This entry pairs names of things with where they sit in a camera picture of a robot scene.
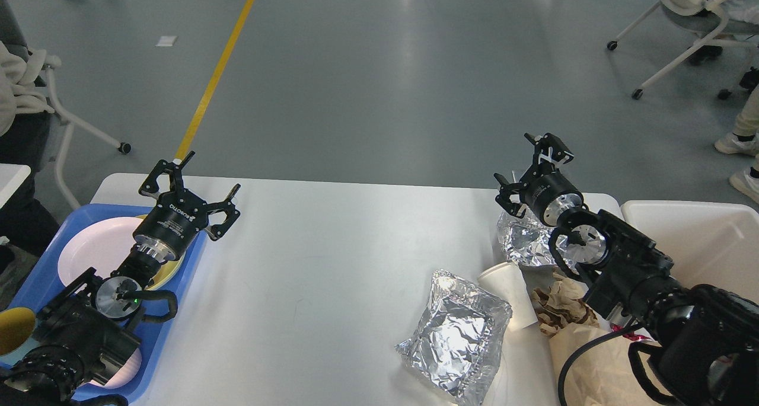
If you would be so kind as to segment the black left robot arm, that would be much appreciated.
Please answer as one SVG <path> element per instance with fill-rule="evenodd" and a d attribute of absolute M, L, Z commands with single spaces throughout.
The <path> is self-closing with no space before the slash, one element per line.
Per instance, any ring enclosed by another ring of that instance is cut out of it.
<path fill-rule="evenodd" d="M 233 198 L 209 203 L 188 190 L 181 160 L 160 160 L 140 186 L 155 207 L 133 231 L 135 244 L 109 276 L 87 268 L 36 314 L 27 350 L 2 373 L 3 405 L 76 405 L 84 383 L 102 385 L 123 369 L 141 345 L 135 328 L 162 324 L 178 312 L 176 293 L 152 290 L 160 268 L 178 260 L 196 236 L 222 238 L 240 216 Z"/>

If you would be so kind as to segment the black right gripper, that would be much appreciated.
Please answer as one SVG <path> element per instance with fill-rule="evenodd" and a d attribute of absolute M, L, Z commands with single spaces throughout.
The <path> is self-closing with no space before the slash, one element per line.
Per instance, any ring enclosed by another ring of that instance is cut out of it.
<path fill-rule="evenodd" d="M 543 225 L 556 227 L 566 210 L 585 204 L 582 193 L 559 170 L 573 161 L 575 154 L 552 133 L 524 133 L 524 138 L 534 146 L 532 164 L 518 181 L 510 184 L 496 172 L 499 192 L 495 201 L 517 219 L 523 219 L 529 208 Z"/>

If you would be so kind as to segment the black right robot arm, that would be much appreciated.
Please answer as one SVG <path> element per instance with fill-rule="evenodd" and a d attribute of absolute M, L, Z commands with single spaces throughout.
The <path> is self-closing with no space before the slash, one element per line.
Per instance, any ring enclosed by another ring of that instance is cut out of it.
<path fill-rule="evenodd" d="M 646 330 L 654 344 L 633 342 L 628 357 L 640 387 L 662 405 L 756 405 L 757 304 L 710 284 L 683 287 L 672 258 L 655 241 L 607 210 L 592 212 L 560 167 L 573 153 L 552 133 L 524 134 L 532 163 L 516 182 L 495 174 L 495 200 L 520 219 L 530 210 L 552 228 L 548 251 L 565 276 L 585 283 L 583 301 L 605 319 L 628 318 L 622 330 L 575 350 L 558 378 L 566 404 L 566 377 L 575 360 L 602 342 Z"/>

